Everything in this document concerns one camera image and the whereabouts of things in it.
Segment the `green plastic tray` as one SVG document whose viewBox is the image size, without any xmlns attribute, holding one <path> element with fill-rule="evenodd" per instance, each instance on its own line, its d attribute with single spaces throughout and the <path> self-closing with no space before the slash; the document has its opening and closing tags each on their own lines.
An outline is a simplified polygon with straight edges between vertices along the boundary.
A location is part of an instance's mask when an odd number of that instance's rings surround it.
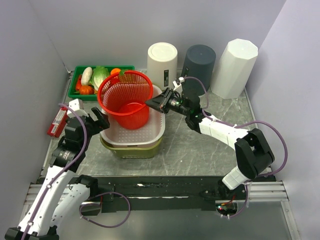
<svg viewBox="0 0 320 240">
<path fill-rule="evenodd" d="M 97 101 L 97 95 L 96 94 L 79 94 L 77 92 L 77 83 L 79 76 L 83 73 L 83 71 L 87 68 L 87 65 L 80 65 L 75 68 L 73 71 L 72 80 L 69 85 L 68 89 L 68 97 L 71 99 L 81 99 L 83 101 Z M 133 65 L 104 65 L 104 68 L 106 68 L 109 72 L 111 72 L 113 69 L 118 68 L 121 70 L 134 70 L 135 67 Z"/>
</svg>

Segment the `large white faceted container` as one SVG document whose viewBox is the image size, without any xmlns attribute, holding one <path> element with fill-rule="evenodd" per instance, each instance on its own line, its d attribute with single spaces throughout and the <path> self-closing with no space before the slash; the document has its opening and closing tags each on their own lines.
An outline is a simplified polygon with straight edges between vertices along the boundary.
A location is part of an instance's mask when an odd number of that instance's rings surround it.
<svg viewBox="0 0 320 240">
<path fill-rule="evenodd" d="M 226 45 L 214 68 L 210 89 L 223 99 L 238 98 L 243 92 L 258 57 L 258 47 L 245 39 Z"/>
</svg>

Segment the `dark grey round bucket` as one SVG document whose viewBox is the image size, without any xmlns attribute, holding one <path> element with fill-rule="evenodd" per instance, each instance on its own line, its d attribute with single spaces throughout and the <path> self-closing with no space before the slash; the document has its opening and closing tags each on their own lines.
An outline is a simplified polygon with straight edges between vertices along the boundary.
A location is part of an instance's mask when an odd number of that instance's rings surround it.
<svg viewBox="0 0 320 240">
<path fill-rule="evenodd" d="M 215 61 L 216 53 L 211 47 L 203 44 L 193 45 L 186 51 L 181 76 L 199 79 L 208 91 Z"/>
</svg>

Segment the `white round bucket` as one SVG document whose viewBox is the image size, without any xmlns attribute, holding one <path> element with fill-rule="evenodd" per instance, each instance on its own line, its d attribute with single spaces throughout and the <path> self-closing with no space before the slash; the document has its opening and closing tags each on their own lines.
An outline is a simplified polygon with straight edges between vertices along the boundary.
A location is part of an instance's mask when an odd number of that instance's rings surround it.
<svg viewBox="0 0 320 240">
<path fill-rule="evenodd" d="M 177 77 L 178 50 L 167 42 L 157 42 L 147 51 L 147 76 L 161 90 L 174 88 Z"/>
</svg>

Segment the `red toy chili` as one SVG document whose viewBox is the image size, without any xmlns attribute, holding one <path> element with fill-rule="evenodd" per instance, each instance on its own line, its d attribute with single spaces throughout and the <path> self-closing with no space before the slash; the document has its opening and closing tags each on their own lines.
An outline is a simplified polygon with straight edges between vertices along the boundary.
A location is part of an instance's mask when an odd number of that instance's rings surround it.
<svg viewBox="0 0 320 240">
<path fill-rule="evenodd" d="M 80 74 L 77 78 L 77 82 L 75 85 L 75 91 L 78 92 L 79 89 L 81 88 L 82 84 L 81 84 L 81 80 L 82 80 L 82 74 Z"/>
</svg>

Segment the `toy napa cabbage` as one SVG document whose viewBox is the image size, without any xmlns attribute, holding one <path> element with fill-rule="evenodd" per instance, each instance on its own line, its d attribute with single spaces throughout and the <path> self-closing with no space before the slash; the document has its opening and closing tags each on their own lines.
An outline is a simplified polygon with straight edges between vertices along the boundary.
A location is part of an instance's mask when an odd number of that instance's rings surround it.
<svg viewBox="0 0 320 240">
<path fill-rule="evenodd" d="M 96 66 L 93 69 L 89 83 L 98 91 L 102 82 L 110 75 L 109 70 L 104 66 Z"/>
</svg>

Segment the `red rectangular box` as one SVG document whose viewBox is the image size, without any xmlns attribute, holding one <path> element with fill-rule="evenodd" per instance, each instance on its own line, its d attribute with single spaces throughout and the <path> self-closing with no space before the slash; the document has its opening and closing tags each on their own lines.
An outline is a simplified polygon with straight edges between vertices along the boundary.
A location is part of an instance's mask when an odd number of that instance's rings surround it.
<svg viewBox="0 0 320 240">
<path fill-rule="evenodd" d="M 47 130 L 47 135 L 54 137 L 54 138 L 59 138 L 66 123 L 67 123 L 67 108 L 61 107 L 56 114 L 53 122 L 51 123 L 49 129 Z"/>
</svg>

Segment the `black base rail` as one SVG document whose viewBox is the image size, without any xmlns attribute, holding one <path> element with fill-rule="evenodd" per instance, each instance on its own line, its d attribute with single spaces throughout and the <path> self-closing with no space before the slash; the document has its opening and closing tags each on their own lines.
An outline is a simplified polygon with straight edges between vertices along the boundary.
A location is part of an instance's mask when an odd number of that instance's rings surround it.
<svg viewBox="0 0 320 240">
<path fill-rule="evenodd" d="M 103 213 L 127 210 L 127 203 L 114 192 L 127 197 L 133 211 L 215 211 L 218 201 L 244 200 L 246 196 L 243 185 L 227 191 L 216 176 L 100 176 L 97 183 L 98 193 L 111 192 L 101 197 Z"/>
</svg>

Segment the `white perforated rectangular basket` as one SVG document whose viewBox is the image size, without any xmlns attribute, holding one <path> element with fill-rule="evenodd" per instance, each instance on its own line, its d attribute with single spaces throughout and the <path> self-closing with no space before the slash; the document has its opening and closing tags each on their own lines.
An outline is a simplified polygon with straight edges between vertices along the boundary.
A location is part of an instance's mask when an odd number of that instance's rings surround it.
<svg viewBox="0 0 320 240">
<path fill-rule="evenodd" d="M 144 146 L 157 142 L 164 134 L 166 128 L 165 114 L 154 109 L 149 110 L 148 122 L 135 130 L 126 129 L 110 114 L 108 121 L 110 127 L 100 132 L 100 136 L 107 143 L 118 147 Z"/>
</svg>

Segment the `white toy radish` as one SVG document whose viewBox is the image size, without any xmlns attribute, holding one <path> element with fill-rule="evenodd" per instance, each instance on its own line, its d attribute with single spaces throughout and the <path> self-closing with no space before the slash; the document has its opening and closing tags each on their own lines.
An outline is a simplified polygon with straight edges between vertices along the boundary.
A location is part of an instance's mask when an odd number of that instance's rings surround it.
<svg viewBox="0 0 320 240">
<path fill-rule="evenodd" d="M 81 85 L 88 86 L 92 75 L 93 75 L 93 69 L 91 67 L 87 67 L 82 73 Z"/>
</svg>

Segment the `orange toy pumpkin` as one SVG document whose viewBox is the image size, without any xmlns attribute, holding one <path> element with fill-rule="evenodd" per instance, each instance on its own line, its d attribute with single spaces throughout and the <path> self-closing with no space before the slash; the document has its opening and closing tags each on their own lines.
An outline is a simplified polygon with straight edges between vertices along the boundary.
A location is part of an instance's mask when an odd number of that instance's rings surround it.
<svg viewBox="0 0 320 240">
<path fill-rule="evenodd" d="M 82 85 L 78 92 L 80 95 L 93 95 L 95 93 L 95 89 L 90 85 Z"/>
</svg>

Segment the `olive green rectangular basket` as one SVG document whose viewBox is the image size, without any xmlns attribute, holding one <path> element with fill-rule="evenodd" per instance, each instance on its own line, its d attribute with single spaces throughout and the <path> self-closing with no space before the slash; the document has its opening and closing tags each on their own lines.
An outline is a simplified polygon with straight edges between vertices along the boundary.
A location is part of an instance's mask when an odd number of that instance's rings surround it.
<svg viewBox="0 0 320 240">
<path fill-rule="evenodd" d="M 163 138 L 161 137 L 154 143 L 147 144 L 146 146 L 135 146 L 135 147 L 115 147 L 112 144 L 105 141 L 102 137 L 100 137 L 101 144 L 111 153 L 120 159 L 150 159 L 155 157 L 160 148 L 160 144 Z"/>
</svg>

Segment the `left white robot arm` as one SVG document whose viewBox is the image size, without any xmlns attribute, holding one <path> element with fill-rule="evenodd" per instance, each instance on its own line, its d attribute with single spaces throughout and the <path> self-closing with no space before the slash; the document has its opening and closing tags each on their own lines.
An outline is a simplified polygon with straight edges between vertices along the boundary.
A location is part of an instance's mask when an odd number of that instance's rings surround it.
<svg viewBox="0 0 320 240">
<path fill-rule="evenodd" d="M 97 107 L 91 108 L 96 120 L 83 109 L 68 110 L 73 117 L 66 120 L 64 135 L 52 152 L 44 182 L 19 225 L 5 233 L 6 240 L 57 240 L 67 216 L 83 201 L 93 201 L 99 195 L 98 180 L 81 175 L 71 193 L 61 199 L 86 156 L 92 136 L 110 127 L 108 116 Z"/>
</svg>

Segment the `red mesh basket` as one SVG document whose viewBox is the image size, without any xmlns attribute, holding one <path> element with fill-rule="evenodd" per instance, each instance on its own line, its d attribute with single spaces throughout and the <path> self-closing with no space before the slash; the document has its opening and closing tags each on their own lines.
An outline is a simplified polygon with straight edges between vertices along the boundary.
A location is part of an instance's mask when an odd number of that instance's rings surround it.
<svg viewBox="0 0 320 240">
<path fill-rule="evenodd" d="M 97 101 L 118 124 L 128 130 L 143 127 L 149 119 L 150 108 L 145 101 L 153 96 L 153 84 L 143 73 L 127 70 L 108 76 L 99 86 Z"/>
</svg>

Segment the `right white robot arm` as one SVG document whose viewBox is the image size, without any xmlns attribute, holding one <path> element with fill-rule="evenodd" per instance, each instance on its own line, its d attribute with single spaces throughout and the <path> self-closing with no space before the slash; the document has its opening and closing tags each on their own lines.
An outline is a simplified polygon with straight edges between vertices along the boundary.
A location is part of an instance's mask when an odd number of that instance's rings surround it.
<svg viewBox="0 0 320 240">
<path fill-rule="evenodd" d="M 199 96 L 194 93 L 178 93 L 166 88 L 145 103 L 163 114 L 174 111 L 185 116 L 185 122 L 191 130 L 210 136 L 235 151 L 236 167 L 217 184 L 219 196 L 223 199 L 230 199 L 235 195 L 237 187 L 254 180 L 275 160 L 261 130 L 236 128 L 220 123 L 212 114 L 204 111 Z"/>
</svg>

